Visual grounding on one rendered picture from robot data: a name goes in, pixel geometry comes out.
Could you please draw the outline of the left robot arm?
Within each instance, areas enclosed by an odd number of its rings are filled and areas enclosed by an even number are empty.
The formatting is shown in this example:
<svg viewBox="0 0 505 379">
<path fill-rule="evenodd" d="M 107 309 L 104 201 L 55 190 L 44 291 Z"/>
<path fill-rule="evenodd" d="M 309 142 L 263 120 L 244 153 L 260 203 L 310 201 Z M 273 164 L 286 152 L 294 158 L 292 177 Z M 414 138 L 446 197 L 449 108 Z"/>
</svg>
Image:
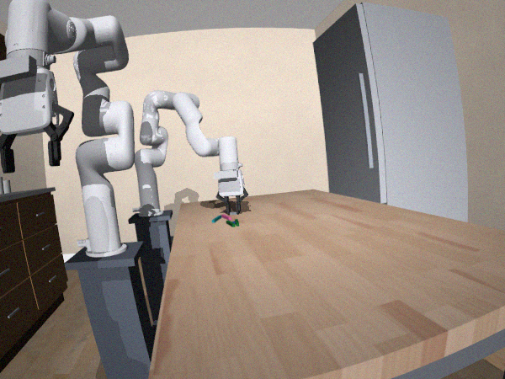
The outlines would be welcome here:
<svg viewBox="0 0 505 379">
<path fill-rule="evenodd" d="M 186 126 L 186 137 L 195 153 L 201 157 L 220 159 L 220 169 L 214 173 L 214 179 L 237 178 L 242 163 L 238 162 L 237 139 L 234 136 L 206 138 L 199 128 L 203 115 L 198 110 L 199 98 L 192 93 L 172 93 L 155 90 L 150 92 L 143 102 L 140 143 L 151 148 L 143 148 L 135 154 L 135 166 L 138 180 L 141 206 L 133 208 L 139 216 L 158 216 L 160 211 L 157 176 L 153 168 L 161 167 L 166 159 L 168 133 L 159 125 L 158 109 L 176 110 Z M 218 154 L 219 153 L 219 154 Z M 235 170 L 236 171 L 235 171 Z M 226 170 L 226 171 L 224 171 Z"/>
</svg>

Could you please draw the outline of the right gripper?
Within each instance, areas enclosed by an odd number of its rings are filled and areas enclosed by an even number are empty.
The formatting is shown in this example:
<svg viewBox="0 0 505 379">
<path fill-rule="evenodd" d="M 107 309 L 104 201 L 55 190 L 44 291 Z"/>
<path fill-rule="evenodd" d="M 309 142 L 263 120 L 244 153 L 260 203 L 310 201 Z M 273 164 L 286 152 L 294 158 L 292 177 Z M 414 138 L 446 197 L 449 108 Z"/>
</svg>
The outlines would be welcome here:
<svg viewBox="0 0 505 379">
<path fill-rule="evenodd" d="M 60 166 L 61 141 L 69 129 L 74 112 L 58 105 L 54 72 L 41 66 L 36 68 L 36 76 L 1 85 L 0 155 L 3 173 L 15 172 L 13 149 L 10 148 L 15 137 L 42 132 L 46 132 L 50 138 L 50 166 Z M 63 116 L 60 124 L 59 114 Z M 56 117 L 56 124 L 53 124 L 51 116 Z"/>
</svg>

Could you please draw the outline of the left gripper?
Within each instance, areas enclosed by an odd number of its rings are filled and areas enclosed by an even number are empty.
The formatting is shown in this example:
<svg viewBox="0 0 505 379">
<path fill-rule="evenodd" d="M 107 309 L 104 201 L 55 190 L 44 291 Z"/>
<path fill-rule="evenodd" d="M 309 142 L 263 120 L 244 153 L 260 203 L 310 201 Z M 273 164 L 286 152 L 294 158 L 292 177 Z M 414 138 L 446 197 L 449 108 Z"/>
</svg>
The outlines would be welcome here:
<svg viewBox="0 0 505 379">
<path fill-rule="evenodd" d="M 218 179 L 218 190 L 216 199 L 221 200 L 226 205 L 226 212 L 230 214 L 231 204 L 229 203 L 229 196 L 236 196 L 237 203 L 236 209 L 237 214 L 241 211 L 241 202 L 244 198 L 248 196 L 248 192 L 245 190 L 244 179 L 242 171 L 238 170 L 239 177 L 237 178 L 226 178 Z M 244 187 L 243 187 L 244 185 Z M 244 194 L 242 197 L 240 195 Z"/>
</svg>

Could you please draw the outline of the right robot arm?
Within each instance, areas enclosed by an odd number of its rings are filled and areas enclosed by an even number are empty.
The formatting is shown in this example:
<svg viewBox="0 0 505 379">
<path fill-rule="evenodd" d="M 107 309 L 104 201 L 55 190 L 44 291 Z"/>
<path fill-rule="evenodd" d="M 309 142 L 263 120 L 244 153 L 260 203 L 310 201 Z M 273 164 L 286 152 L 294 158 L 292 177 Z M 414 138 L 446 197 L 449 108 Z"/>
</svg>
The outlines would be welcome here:
<svg viewBox="0 0 505 379">
<path fill-rule="evenodd" d="M 129 52 L 120 22 L 111 15 L 68 18 L 47 0 L 13 0 L 8 7 L 5 46 L 0 83 L 36 76 L 37 66 L 50 70 L 56 63 L 56 56 L 50 55 L 77 51 L 73 66 L 82 87 L 83 134 L 119 134 L 85 141 L 77 147 L 75 158 L 88 230 L 88 238 L 77 240 L 77 246 L 86 247 L 89 257 L 123 253 L 127 245 L 120 241 L 114 188 L 104 173 L 134 165 L 134 113 L 127 101 L 109 102 L 109 87 L 96 75 L 122 70 L 128 64 Z"/>
</svg>

